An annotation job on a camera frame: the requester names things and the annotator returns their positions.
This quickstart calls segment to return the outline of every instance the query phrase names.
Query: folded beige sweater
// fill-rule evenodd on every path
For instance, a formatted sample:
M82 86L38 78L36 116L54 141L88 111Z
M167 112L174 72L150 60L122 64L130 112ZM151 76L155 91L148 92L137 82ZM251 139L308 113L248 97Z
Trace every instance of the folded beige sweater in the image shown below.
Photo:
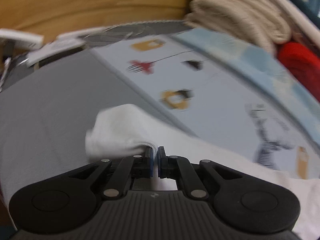
M275 54L274 43L291 39L291 29L269 0L192 0L186 15L191 27L228 33Z

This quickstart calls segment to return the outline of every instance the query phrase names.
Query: white cloth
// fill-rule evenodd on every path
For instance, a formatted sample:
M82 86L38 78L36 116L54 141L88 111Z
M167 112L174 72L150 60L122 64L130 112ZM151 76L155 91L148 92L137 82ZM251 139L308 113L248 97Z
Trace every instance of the white cloth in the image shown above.
M251 163L244 157L191 137L145 113L135 105L122 105L101 111L85 138L86 152L91 160L134 155L142 146L164 146L167 155L178 155L199 163L209 159L257 178L286 187L298 197L300 217L293 229L303 240L320 236L320 179L291 179L285 173ZM171 190L172 180L158 179L157 190Z
M291 29L269 0L193 0L186 23L230 34L275 53L290 40Z
M320 49L320 30L300 11L290 0L276 0L278 5L283 8L308 36L310 40Z

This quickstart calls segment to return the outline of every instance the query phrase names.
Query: wooden board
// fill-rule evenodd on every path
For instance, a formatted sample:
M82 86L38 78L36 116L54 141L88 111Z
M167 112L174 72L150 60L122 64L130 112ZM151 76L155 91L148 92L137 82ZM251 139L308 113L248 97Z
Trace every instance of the wooden board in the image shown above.
M0 0L0 27L45 35L144 20L182 19L187 0Z

